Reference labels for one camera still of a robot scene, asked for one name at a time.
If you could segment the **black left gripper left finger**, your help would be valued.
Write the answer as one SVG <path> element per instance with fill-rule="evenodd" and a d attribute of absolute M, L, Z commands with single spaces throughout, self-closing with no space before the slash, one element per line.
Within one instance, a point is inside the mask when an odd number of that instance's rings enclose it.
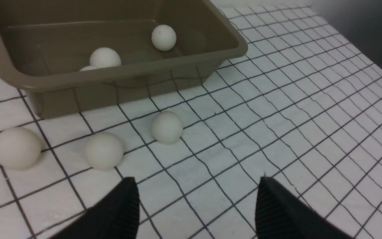
<path fill-rule="evenodd" d="M 135 179 L 126 177 L 52 239 L 135 239 L 139 220 L 139 190 Z"/>

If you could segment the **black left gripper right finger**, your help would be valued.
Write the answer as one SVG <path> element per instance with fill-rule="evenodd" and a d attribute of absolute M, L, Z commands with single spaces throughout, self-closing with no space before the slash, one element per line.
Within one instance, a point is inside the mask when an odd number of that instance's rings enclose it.
<path fill-rule="evenodd" d="M 258 239 L 350 239 L 272 177 L 260 178 L 256 199 Z"/>

